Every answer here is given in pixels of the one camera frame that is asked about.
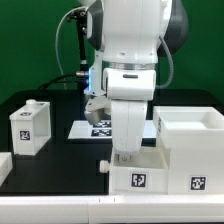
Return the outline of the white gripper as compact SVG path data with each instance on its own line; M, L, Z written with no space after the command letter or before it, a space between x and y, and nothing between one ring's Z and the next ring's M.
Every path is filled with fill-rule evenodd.
M146 101L111 101L112 145L121 162L139 153L147 107Z

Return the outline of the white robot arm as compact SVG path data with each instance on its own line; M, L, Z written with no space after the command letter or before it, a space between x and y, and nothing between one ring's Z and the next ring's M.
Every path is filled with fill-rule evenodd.
M112 121L113 151L139 153L148 103L153 100L156 64L186 41L188 18L182 0L88 0L87 39L95 49L89 69L90 123L101 111Z

